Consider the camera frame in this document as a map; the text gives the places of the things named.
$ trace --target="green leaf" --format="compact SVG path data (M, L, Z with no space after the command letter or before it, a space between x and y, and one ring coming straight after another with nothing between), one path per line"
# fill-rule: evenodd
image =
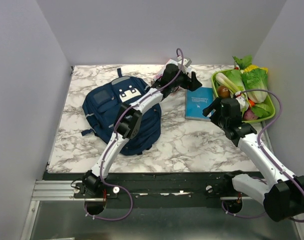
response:
M259 118L266 118L271 115L271 108L264 103L258 103L251 107L251 111Z
M267 73L265 70L256 68L252 71L244 72L241 76L246 90L267 90ZM262 103L266 99L267 92L252 91L248 92L247 95L255 103Z
M248 66L250 66L252 64L252 56L251 55L247 55L241 59L233 56L234 61L236 62L236 64L240 67L241 70L246 69Z
M226 77L230 79L238 88L240 91L244 91L245 87L242 82L242 77L241 77L241 71L233 69L231 71L226 72Z

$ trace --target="white marble table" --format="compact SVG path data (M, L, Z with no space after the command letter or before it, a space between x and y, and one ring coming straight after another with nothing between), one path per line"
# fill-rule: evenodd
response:
M81 131L90 126L82 110L92 89L123 75L137 76L151 83L162 65L76 66L53 146L48 172L84 173L98 160L106 144ZM203 86L210 87L211 75L227 65L193 65ZM162 103L162 134L143 155L119 155L111 167L114 173L257 171L249 158L236 148L224 132L206 121L185 119L185 90L180 89ZM261 124L254 127L259 131Z

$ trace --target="white wall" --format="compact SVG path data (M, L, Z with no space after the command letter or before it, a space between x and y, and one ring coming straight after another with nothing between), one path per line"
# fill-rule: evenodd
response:
M0 240L20 238L71 68L34 0L0 0Z
M287 0L254 62L269 67L269 89L284 106L269 130L275 154L304 175L304 0Z
M37 0L74 65L194 64L255 54L286 0Z

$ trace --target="book cover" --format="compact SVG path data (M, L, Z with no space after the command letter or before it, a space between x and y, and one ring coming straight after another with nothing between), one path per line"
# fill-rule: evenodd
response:
M211 87L200 87L195 91L186 91L185 118L192 120L210 121L209 117L203 116L203 109L213 102L213 89Z

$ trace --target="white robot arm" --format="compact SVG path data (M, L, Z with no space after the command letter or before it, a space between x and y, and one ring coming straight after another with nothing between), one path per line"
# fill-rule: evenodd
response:
M171 76L178 71L178 67L168 64L166 70L171 73L168 78L164 72L162 80L156 82L147 94L130 105L122 104L117 117L118 121L115 124L115 132L99 160L83 177L85 188L92 192L97 191L101 179L108 176L110 167L121 149L136 136L142 115L148 109L167 97L172 88L181 86L185 89L195 90L201 86L194 72L192 72L192 79L182 73L181 80L172 83ZM242 122L241 104L240 98L217 98L203 110L203 115L207 116L215 110L210 117L211 122L223 129L226 137L253 161L264 176L266 184L241 171L235 171L227 174L226 193L228 194L229 191L245 193L261 203L269 217L276 222L304 213L304 197L293 185L293 181L295 181L304 191L304 176L295 176L268 148L265 147L266 152L263 152L264 144L259 145L256 130L250 124ZM281 166L282 170L279 170L276 165Z
M256 130L242 122L240 105L238 98L217 98L203 110L203 115L215 110L211 122L224 130L226 137L252 160L266 184L242 171L235 171L226 175L224 191L233 189L245 193L262 204L268 216L276 222L304 213L304 196L299 190L304 191L304 176L296 176L260 142Z
M156 88L150 88L150 90L142 96L137 101L130 104L130 106L133 107L133 109L137 112L141 113L141 116L147 112L148 109L153 107L154 105L160 103L163 100L163 94L159 91L157 91ZM92 173L95 176L100 176L100 170L101 165L103 165L102 169L102 177L105 179L108 175L108 172L111 168L111 165L117 155L122 150L123 146L130 140L130 138L127 138L120 133L113 133L110 141L108 142L105 150L103 151L101 157L99 160L95 163L95 165L92 167Z

